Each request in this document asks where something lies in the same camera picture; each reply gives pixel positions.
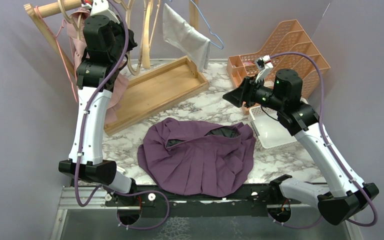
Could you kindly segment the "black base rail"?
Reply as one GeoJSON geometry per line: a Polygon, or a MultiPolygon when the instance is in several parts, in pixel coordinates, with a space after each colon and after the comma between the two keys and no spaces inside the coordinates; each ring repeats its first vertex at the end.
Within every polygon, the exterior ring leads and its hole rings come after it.
{"type": "Polygon", "coordinates": [[[133,223],[143,218],[272,217],[286,222],[294,200],[280,195],[274,185],[246,183],[226,197],[205,194],[179,195],[156,185],[139,185],[135,196],[107,193],[105,206],[114,207],[122,220],[133,223]]]}

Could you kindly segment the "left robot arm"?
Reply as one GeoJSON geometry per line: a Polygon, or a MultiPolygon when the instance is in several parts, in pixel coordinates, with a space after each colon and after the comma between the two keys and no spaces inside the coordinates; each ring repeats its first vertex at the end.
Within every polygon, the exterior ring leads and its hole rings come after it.
{"type": "Polygon", "coordinates": [[[76,69],[78,116],[75,136],[67,160],[58,164],[60,173],[88,183],[98,183],[118,192],[124,205],[137,200],[134,181],[117,170],[113,160],[103,157],[105,118],[121,61],[131,44],[122,23],[98,14],[84,22],[86,48],[76,69]]]}

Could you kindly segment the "small white blue box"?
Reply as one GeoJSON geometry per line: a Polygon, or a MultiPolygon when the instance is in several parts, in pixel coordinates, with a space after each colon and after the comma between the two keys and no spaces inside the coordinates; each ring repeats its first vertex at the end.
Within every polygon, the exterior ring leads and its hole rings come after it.
{"type": "Polygon", "coordinates": [[[117,166],[116,169],[117,169],[118,172],[120,172],[123,175],[125,175],[127,173],[127,171],[124,168],[120,167],[120,166],[117,166]]]}

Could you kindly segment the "pink skirt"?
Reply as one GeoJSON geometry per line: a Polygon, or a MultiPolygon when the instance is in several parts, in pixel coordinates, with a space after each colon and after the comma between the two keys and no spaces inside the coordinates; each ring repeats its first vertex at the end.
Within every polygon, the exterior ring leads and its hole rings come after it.
{"type": "MultiPolygon", "coordinates": [[[[79,7],[77,11],[73,12],[70,16],[76,23],[79,23],[79,18],[81,18],[80,28],[83,29],[84,21],[90,16],[90,10],[84,7],[79,7]]],[[[77,69],[81,63],[81,59],[84,56],[84,50],[87,46],[84,34],[81,33],[80,38],[78,38],[78,32],[75,30],[75,27],[72,23],[68,23],[66,25],[66,33],[74,47],[74,51],[71,51],[71,53],[74,61],[73,66],[75,69],[77,69]]],[[[128,85],[129,80],[123,74],[119,73],[115,80],[114,90],[106,110],[104,121],[105,124],[111,124],[118,120],[116,111],[121,108],[120,101],[123,98],[128,85]]]]}

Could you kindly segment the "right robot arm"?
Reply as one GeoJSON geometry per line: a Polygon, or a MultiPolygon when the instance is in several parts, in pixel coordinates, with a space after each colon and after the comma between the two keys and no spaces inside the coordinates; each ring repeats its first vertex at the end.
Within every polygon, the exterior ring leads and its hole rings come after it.
{"type": "Polygon", "coordinates": [[[269,199],[276,204],[293,199],[312,206],[336,226],[372,206],[379,189],[359,177],[329,142],[321,117],[301,100],[302,87],[299,74],[283,68],[276,72],[273,88],[265,87],[256,76],[247,76],[223,99],[235,107],[259,104],[274,110],[279,123],[306,149],[327,184],[316,186],[285,174],[270,182],[269,199]]]}

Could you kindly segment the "white skirt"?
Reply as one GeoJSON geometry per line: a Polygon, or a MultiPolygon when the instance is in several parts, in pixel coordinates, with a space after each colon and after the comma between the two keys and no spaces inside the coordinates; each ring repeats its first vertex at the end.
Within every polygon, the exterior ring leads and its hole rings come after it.
{"type": "Polygon", "coordinates": [[[164,41],[188,56],[199,72],[208,68],[211,40],[192,27],[167,3],[163,7],[162,32],[164,41]]]}

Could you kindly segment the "blue wire hanger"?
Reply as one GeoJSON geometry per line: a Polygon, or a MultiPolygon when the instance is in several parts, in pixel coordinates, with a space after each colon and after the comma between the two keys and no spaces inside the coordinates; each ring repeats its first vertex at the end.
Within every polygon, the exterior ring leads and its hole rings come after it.
{"type": "Polygon", "coordinates": [[[183,19],[175,10],[173,10],[167,3],[164,4],[163,10],[163,39],[165,42],[171,44],[172,46],[185,51],[182,44],[191,43],[193,40],[198,40],[199,43],[208,42],[209,44],[213,44],[219,49],[224,48],[223,41],[219,38],[219,36],[213,33],[210,25],[208,24],[206,18],[198,7],[197,0],[190,1],[189,10],[192,13],[189,14],[190,17],[193,17],[194,12],[197,11],[202,17],[204,23],[207,25],[209,29],[209,33],[215,36],[221,43],[221,46],[215,44],[209,38],[202,35],[198,32],[198,24],[195,24],[194,18],[187,22],[183,19]]]}

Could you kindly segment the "white perforated basket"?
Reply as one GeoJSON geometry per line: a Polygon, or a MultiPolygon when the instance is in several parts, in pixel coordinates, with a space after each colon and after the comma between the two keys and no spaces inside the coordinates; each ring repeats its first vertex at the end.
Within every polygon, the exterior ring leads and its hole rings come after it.
{"type": "Polygon", "coordinates": [[[248,120],[253,129],[257,147],[262,151],[280,150],[299,144],[296,138],[277,121],[278,116],[275,110],[256,105],[249,109],[248,120]]]}

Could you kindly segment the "purple garment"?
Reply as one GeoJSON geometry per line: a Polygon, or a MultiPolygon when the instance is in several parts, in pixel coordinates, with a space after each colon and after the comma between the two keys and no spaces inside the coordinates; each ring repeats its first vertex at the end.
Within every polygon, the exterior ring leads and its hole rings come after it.
{"type": "Polygon", "coordinates": [[[137,161],[167,192],[221,198],[248,179],[255,144],[252,128],[242,122],[221,125],[166,118],[148,129],[137,161]]]}

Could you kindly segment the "wooden clothes rack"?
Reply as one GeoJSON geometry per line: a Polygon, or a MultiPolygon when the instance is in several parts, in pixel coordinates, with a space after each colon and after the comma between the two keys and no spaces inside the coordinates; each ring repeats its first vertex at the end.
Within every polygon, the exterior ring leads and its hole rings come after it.
{"type": "MultiPolygon", "coordinates": [[[[39,6],[43,17],[60,14],[57,1],[39,6]]],[[[35,7],[30,3],[24,5],[27,15],[31,18],[50,46],[59,55],[55,40],[39,19],[35,7]]],[[[63,53],[71,76],[75,68],[70,58],[63,53]]],[[[107,135],[113,135],[133,126],[153,115],[167,110],[174,105],[191,98],[209,88],[209,82],[197,71],[195,64],[183,56],[170,63],[142,73],[130,80],[124,98],[120,101],[122,108],[116,111],[117,121],[104,126],[107,135]]]]}

